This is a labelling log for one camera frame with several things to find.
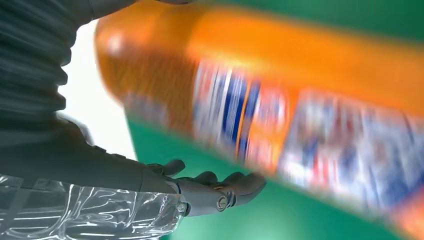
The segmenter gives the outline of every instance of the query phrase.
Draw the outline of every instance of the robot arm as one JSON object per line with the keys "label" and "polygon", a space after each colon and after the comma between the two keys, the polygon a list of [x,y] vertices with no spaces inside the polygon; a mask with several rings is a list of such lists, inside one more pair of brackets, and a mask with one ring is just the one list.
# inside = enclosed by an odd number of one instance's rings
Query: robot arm
{"label": "robot arm", "polygon": [[148,239],[264,188],[263,177],[239,172],[174,179],[182,161],[145,165],[108,154],[56,115],[77,29],[134,2],[0,1],[1,239]]}

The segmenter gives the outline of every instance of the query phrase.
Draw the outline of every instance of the plastic bottle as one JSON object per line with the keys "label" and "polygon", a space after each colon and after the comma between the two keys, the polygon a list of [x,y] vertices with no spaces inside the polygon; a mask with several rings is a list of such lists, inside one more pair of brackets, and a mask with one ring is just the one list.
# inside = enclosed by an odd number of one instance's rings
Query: plastic bottle
{"label": "plastic bottle", "polygon": [[422,189],[422,44],[153,0],[101,19],[95,44],[106,88],[144,121],[391,216]]}

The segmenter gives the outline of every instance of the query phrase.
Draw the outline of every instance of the blurred label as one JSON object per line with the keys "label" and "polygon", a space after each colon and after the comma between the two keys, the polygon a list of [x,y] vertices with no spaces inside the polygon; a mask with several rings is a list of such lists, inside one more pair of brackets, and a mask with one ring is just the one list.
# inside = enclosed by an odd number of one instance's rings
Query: blurred label
{"label": "blurred label", "polygon": [[391,212],[423,185],[423,126],[400,111],[308,91],[299,98],[279,170],[297,185]]}
{"label": "blurred label", "polygon": [[200,63],[193,96],[197,140],[272,172],[283,144],[279,133],[287,121],[286,109],[279,88],[230,67]]}

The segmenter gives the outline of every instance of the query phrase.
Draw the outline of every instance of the green background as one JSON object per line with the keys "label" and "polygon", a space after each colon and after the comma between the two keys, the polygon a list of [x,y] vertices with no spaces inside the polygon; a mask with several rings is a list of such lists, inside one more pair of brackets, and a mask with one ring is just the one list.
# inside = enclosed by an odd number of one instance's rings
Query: green background
{"label": "green background", "polygon": [[[219,0],[367,34],[424,41],[422,0]],[[144,163],[184,160],[182,175],[213,171],[222,179],[244,171],[188,141],[129,120],[137,157]],[[395,240],[379,223],[371,223],[291,187],[269,182],[250,204],[222,214],[185,218],[172,240]]]}
{"label": "green background", "polygon": [[[244,169],[185,139],[160,133],[129,121],[139,161],[165,164],[182,159],[181,176],[195,177],[204,171],[219,179]],[[263,192],[247,205],[223,213],[185,218],[169,237],[172,240],[397,240],[381,224],[371,223],[302,194],[268,182]]]}

